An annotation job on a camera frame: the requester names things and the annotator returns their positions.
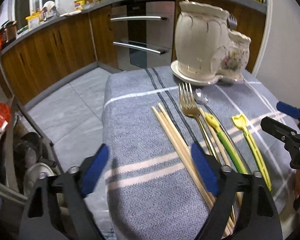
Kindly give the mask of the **silver flower spoon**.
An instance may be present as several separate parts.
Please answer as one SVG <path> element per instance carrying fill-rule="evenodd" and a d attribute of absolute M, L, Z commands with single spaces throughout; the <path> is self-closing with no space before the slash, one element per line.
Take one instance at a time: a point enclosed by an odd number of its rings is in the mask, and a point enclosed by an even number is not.
<path fill-rule="evenodd" d="M 195 91 L 194 91 L 194 99 L 195 99 L 196 103 L 198 103 L 200 105 L 203 105 L 207 109 L 207 111 L 217 120 L 218 124 L 220 125 L 221 130 L 225 133 L 226 137 L 230 141 L 231 138 L 230 138 L 229 133 L 223 127 L 223 125 L 221 124 L 221 122 L 219 121 L 219 119 L 217 118 L 217 116 L 215 115 L 215 113 L 212 111 L 212 109 L 207 105 L 208 98 L 202 93 L 202 90 L 200 88 L 196 88 L 195 89 Z"/>

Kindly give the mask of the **wooden kitchen cabinets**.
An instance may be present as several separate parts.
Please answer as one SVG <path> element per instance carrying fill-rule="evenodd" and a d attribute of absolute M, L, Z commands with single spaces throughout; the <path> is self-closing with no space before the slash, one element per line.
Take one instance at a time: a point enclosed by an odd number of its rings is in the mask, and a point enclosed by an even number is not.
<path fill-rule="evenodd" d="M 182 0 L 174 1 L 175 29 Z M 1 55 L 7 81 L 21 103 L 29 103 L 51 86 L 77 77 L 94 65 L 119 69 L 110 17 L 114 6 L 126 3 L 70 16 Z"/>

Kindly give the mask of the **cream ceramic utensil holder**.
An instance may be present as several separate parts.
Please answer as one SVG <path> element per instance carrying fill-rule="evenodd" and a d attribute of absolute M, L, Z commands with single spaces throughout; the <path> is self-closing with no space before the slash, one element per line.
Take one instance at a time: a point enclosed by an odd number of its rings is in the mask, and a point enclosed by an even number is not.
<path fill-rule="evenodd" d="M 243 81 L 251 39 L 228 27 L 229 12 L 197 2 L 179 5 L 174 32 L 177 59 L 171 63 L 172 73 L 197 86 Z"/>

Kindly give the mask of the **yellow green tulip utensil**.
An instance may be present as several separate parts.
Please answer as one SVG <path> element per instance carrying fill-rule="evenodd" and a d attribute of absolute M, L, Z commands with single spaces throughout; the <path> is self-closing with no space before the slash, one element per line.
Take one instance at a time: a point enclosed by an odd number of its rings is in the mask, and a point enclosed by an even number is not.
<path fill-rule="evenodd" d="M 220 142 L 223 144 L 226 149 L 228 155 L 232 159 L 235 167 L 237 168 L 239 173 L 248 174 L 248 170 L 243 164 L 242 159 L 239 154 L 235 150 L 234 146 L 231 144 L 230 140 L 227 138 L 225 132 L 221 128 L 221 124 L 219 121 L 210 113 L 205 113 L 205 117 L 209 125 L 216 131 L 217 137 Z"/>

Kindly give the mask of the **blue striped tablecloth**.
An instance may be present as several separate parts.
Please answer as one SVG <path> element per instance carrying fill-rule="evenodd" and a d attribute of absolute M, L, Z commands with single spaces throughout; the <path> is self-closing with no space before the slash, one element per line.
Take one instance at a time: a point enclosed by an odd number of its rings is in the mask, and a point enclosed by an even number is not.
<path fill-rule="evenodd" d="M 283 143 L 262 131 L 265 116 L 296 129 L 276 110 L 277 98 L 249 72 L 242 83 L 202 88 L 208 105 L 232 137 L 251 171 L 253 155 L 232 117 L 244 114 L 266 163 L 280 219 L 294 216 L 295 171 Z M 179 80 L 170 67 L 121 72 L 106 83 L 103 141 L 109 147 L 105 173 L 108 206 L 117 239 L 194 239 L 209 215 L 204 202 L 153 107 L 162 105 L 190 145 L 204 142 L 196 121 L 179 107 Z"/>

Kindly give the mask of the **white pot lid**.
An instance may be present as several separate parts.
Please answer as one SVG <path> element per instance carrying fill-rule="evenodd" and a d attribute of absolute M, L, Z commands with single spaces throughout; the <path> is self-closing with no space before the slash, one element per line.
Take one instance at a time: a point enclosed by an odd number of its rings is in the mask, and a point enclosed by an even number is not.
<path fill-rule="evenodd" d="M 23 181 L 24 195 L 26 197 L 30 196 L 31 191 L 34 188 L 36 181 L 40 178 L 41 173 L 44 173 L 47 177 L 55 175 L 53 170 L 45 163 L 36 163 L 28 168 Z"/>

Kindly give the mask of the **gold metal fork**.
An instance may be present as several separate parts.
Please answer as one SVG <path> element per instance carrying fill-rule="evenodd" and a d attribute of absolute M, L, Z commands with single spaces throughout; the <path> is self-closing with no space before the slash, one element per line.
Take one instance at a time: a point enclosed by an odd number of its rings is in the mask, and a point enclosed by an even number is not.
<path fill-rule="evenodd" d="M 220 162 L 219 156 L 213 146 L 213 143 L 200 119 L 201 113 L 196 105 L 191 88 L 192 87 L 189 83 L 179 83 L 180 108 L 186 116 L 194 118 L 196 120 L 206 143 L 208 155 L 213 156 L 218 162 Z"/>

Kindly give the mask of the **metal storage rack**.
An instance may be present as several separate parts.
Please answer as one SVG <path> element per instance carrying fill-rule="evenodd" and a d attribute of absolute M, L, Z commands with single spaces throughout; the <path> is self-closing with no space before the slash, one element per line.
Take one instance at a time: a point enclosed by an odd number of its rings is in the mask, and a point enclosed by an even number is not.
<path fill-rule="evenodd" d="M 17 141 L 23 136 L 23 123 L 18 121 L 16 118 L 16 113 L 21 113 L 26 121 L 35 130 L 36 134 L 40 137 L 40 141 L 43 145 L 42 149 L 47 152 L 47 162 L 52 165 L 52 171 L 59 175 L 64 171 L 57 159 L 57 155 L 53 148 L 53 142 L 45 135 L 45 133 L 39 128 L 36 122 L 30 117 L 28 111 L 14 94 L 13 89 L 10 87 L 7 77 L 4 72 L 1 61 L 1 51 L 0 51 L 0 72 L 4 79 L 4 83 L 9 90 L 11 97 L 9 98 L 7 104 L 10 106 L 11 122 L 9 128 L 6 131 L 6 137 L 2 145 L 2 153 L 4 155 L 4 168 L 5 168 L 5 184 L 0 183 L 0 197 L 8 204 L 13 204 L 16 206 L 24 207 L 27 202 L 27 197 L 19 192 L 18 180 L 15 175 L 15 159 L 13 155 L 13 147 L 17 144 Z"/>

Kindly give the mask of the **yellow oil bottle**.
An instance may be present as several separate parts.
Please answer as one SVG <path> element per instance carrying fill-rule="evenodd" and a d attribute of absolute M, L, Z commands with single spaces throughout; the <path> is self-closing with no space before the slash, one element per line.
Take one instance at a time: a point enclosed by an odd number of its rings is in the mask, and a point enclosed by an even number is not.
<path fill-rule="evenodd" d="M 75 0 L 74 1 L 75 10 L 82 10 L 85 4 L 86 4 L 86 0 Z"/>

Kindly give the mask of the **stainless steel oven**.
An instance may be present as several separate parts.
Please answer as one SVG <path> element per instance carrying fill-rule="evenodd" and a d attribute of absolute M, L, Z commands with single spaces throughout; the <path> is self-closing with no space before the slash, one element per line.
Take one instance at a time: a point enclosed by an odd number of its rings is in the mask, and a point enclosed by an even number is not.
<path fill-rule="evenodd" d="M 132 0 L 111 10 L 117 66 L 130 71 L 167 66 L 172 59 L 174 0 Z"/>

